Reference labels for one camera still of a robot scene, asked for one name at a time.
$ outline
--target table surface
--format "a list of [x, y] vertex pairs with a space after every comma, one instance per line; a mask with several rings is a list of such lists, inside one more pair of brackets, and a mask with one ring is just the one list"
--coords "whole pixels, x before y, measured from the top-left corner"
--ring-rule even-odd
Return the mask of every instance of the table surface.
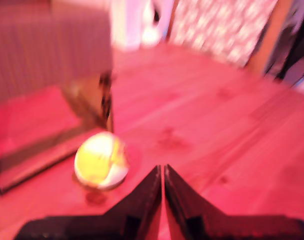
[[[303, 95], [177, 46], [114, 57], [115, 132], [131, 163], [126, 180], [108, 192], [84, 189], [67, 159], [0, 197], [0, 240], [32, 219], [102, 214], [157, 164], [171, 164], [227, 214], [304, 220]], [[165, 205], [148, 239], [180, 239]]]

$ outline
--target patterned curtain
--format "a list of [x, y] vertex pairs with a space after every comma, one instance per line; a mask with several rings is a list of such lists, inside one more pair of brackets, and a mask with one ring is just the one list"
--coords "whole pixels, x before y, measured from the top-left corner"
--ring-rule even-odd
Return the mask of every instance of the patterned curtain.
[[243, 67], [277, 0], [180, 0], [170, 42]]

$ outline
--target yellow ball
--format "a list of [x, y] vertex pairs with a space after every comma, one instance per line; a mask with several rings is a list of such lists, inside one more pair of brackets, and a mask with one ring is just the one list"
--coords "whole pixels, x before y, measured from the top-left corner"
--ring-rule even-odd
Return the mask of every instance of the yellow ball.
[[129, 170], [124, 149], [125, 144], [107, 131], [87, 139], [75, 156], [74, 169], [78, 180], [98, 189], [119, 184]]

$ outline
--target dark object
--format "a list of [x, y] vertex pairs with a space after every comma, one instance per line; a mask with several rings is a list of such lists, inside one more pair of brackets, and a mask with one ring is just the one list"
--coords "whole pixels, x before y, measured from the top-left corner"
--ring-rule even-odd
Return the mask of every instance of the dark object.
[[304, 79], [304, 57], [297, 61], [285, 74], [283, 81], [291, 86]]
[[227, 216], [165, 166], [165, 195], [189, 240], [304, 240], [304, 222], [285, 216]]
[[283, 66], [282, 71], [278, 74], [278, 78], [283, 79], [286, 72], [297, 62], [304, 57], [304, 21], [297, 34], [297, 39], [294, 42], [288, 58]]
[[34, 220], [22, 227], [15, 240], [142, 240], [161, 203], [161, 189], [158, 165], [104, 215]]
[[154, 5], [154, 24], [158, 24], [158, 22], [160, 21], [161, 15], [160, 15], [160, 11], [159, 8]]

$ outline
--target wood grain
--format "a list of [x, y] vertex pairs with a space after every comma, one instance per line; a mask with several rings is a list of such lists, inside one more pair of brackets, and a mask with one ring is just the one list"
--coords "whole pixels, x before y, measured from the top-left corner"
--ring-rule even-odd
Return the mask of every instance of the wood grain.
[[[125, 181], [84, 189], [70, 158], [0, 198], [0, 240], [31, 219], [104, 213], [156, 164], [171, 164], [227, 214], [304, 220], [303, 95], [166, 44], [114, 59], [115, 133], [131, 164]], [[160, 215], [158, 239], [176, 238], [164, 199]]]

